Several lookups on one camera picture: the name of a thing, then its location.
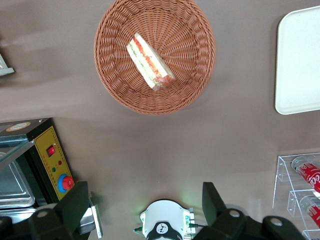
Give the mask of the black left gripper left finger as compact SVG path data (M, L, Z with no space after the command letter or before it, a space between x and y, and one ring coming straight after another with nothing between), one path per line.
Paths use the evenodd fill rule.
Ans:
M87 240L77 228L89 207L86 181L78 181L55 206L39 208L29 219L32 240Z

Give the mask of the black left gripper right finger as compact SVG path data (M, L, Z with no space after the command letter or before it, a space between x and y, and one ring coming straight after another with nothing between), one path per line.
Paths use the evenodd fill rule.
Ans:
M194 237L196 240L242 240L246 215L228 208L212 182L202 185L202 210L207 225Z

